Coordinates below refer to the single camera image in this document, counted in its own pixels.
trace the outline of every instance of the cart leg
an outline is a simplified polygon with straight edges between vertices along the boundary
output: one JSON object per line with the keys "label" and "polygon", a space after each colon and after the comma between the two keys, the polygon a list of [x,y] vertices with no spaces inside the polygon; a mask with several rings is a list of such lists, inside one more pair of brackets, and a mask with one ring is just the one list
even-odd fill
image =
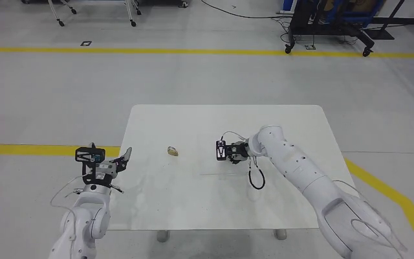
{"label": "cart leg", "polygon": [[139,2],[136,1],[136,0],[132,0],[131,3],[132,3],[132,6],[136,10],[136,14],[140,16],[141,15],[141,11],[138,9]]}
{"label": "cart leg", "polygon": [[67,7],[69,7],[69,9],[71,10],[71,12],[73,13],[73,14],[76,14],[76,10],[75,9],[73,9],[73,7],[70,5],[70,4],[68,4],[68,2],[66,2],[66,0],[60,0],[61,1],[61,3],[63,3],[64,5],[66,5]]}
{"label": "cart leg", "polygon": [[169,239],[169,231],[157,231],[157,241],[165,243]]}
{"label": "cart leg", "polygon": [[60,26],[62,26],[62,27],[65,26],[65,24],[59,19],[58,15],[57,15],[54,7],[53,7],[52,0],[47,0],[47,1],[49,2],[50,9],[52,9],[52,12],[54,14],[54,17],[56,18],[56,21],[58,21],[58,23],[59,23]]}
{"label": "cart leg", "polygon": [[285,240],[287,238],[286,229],[274,229],[273,235],[278,240]]}
{"label": "cart leg", "polygon": [[136,23],[134,22],[134,20],[132,20],[131,7],[129,6],[129,0],[125,0],[125,4],[127,5],[128,17],[129,17],[129,21],[131,22],[131,26],[135,27]]}

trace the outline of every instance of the white cable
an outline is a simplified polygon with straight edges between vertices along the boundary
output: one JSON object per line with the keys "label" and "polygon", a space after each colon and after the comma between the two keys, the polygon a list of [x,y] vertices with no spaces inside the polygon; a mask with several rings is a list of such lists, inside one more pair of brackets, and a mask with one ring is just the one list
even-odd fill
{"label": "white cable", "polygon": [[72,213],[72,215],[73,215],[73,235],[74,235],[74,238],[73,238],[73,240],[72,240],[72,243],[71,243],[71,251],[70,251],[70,259],[72,259],[72,248],[73,248],[73,242],[75,241],[75,239],[76,239],[76,215],[75,215],[75,213],[73,212],[73,210],[71,210],[70,208],[68,208],[68,207],[65,207],[65,206],[61,206],[61,205],[54,205],[53,204],[53,200],[54,200],[54,198],[66,187],[66,186],[68,186],[68,185],[70,185],[73,181],[75,181],[77,178],[81,178],[81,177],[85,177],[86,175],[88,175],[88,174],[85,174],[85,175],[79,175],[79,176],[76,176],[75,178],[73,178],[72,180],[70,180],[65,186],[63,186],[54,196],[53,196],[53,198],[50,200],[50,205],[52,206],[52,207],[55,207],[55,208],[64,208],[65,210],[68,210],[70,213]]}
{"label": "white cable", "polygon": [[364,221],[364,220],[360,220],[360,219],[352,219],[351,220],[351,226],[352,226],[352,228],[356,231],[356,232],[358,232],[360,235],[362,235],[362,236],[364,236],[364,237],[366,237],[366,238],[368,238],[368,239],[370,239],[370,240],[373,240],[374,242],[376,242],[376,243],[379,243],[380,245],[384,245],[383,243],[381,243],[381,242],[379,242],[378,240],[375,240],[375,239],[373,239],[373,238],[371,238],[371,237],[369,237],[369,236],[366,236],[364,233],[362,233],[362,232],[360,232],[358,229],[356,229],[356,227],[354,226],[354,221],[358,221],[358,222],[360,222],[360,223],[363,223],[363,224],[365,224],[365,225],[367,225],[367,227],[370,227],[370,228],[372,228],[372,229],[374,229],[375,231],[377,231],[383,238],[385,238],[386,240],[387,240],[387,242],[391,245],[391,246],[389,246],[389,245],[385,245],[386,247],[390,247],[390,248],[394,248],[394,250],[398,253],[398,255],[401,257],[401,259],[404,259],[404,257],[402,256],[402,254],[400,253],[400,251],[395,247],[395,245],[393,244],[393,243],[391,243],[391,241],[389,241],[389,239],[386,237],[386,235],[384,235],[384,234],[382,234],[382,232],[381,231],[379,231],[376,227],[374,227],[374,226],[372,226],[372,224],[370,224],[370,223],[368,223],[368,222],[366,222],[366,221]]}
{"label": "white cable", "polygon": [[236,134],[237,136],[239,136],[239,138],[240,138],[242,141],[245,141],[245,140],[246,140],[246,138],[245,138],[245,137],[243,137],[242,135],[240,135],[240,134],[238,134],[238,133],[236,133],[236,132],[234,132],[234,131],[226,131],[226,132],[224,132],[224,133],[221,135],[221,139],[223,139],[223,137],[224,137],[224,135],[226,135],[226,133],[233,133],[233,134]]}

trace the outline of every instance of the caster wheel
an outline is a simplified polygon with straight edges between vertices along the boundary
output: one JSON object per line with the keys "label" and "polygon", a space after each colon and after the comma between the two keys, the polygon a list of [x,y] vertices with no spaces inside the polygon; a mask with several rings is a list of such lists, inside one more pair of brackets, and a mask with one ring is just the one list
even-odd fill
{"label": "caster wheel", "polygon": [[363,51],[363,53],[362,53],[362,56],[364,56],[364,57],[368,57],[369,55],[370,55],[370,53],[372,52],[372,50],[371,49],[367,49],[367,48],[365,48],[364,49],[364,51]]}

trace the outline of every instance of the black cable on floor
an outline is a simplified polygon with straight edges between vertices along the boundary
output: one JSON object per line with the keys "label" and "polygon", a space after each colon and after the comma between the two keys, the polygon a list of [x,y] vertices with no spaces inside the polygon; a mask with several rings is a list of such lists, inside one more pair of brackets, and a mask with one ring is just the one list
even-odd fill
{"label": "black cable on floor", "polygon": [[204,4],[206,4],[206,5],[208,5],[208,6],[210,6],[210,7],[212,7],[212,8],[214,8],[214,9],[217,9],[217,10],[220,10],[221,12],[225,12],[226,14],[231,14],[231,15],[233,15],[233,16],[237,16],[237,17],[242,17],[242,18],[249,18],[249,19],[270,19],[270,18],[282,18],[282,17],[291,17],[291,16],[258,16],[258,17],[254,17],[254,16],[241,16],[241,15],[239,15],[239,14],[234,14],[234,13],[232,13],[232,12],[228,12],[228,11],[226,11],[226,10],[223,10],[223,9],[220,9],[220,8],[218,8],[218,7],[215,7],[215,6],[213,6],[213,5],[211,5],[211,4],[209,4],[209,3],[207,3],[206,1],[204,1],[204,0],[201,0]]}

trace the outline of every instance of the table leg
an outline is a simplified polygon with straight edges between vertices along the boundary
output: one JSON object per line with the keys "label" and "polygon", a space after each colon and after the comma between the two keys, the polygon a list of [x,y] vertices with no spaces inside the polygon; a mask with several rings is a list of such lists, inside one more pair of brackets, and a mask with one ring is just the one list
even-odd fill
{"label": "table leg", "polygon": [[169,231],[157,231],[157,241],[165,243],[169,239]]}
{"label": "table leg", "polygon": [[278,240],[285,240],[287,238],[286,229],[274,229],[273,235]]}

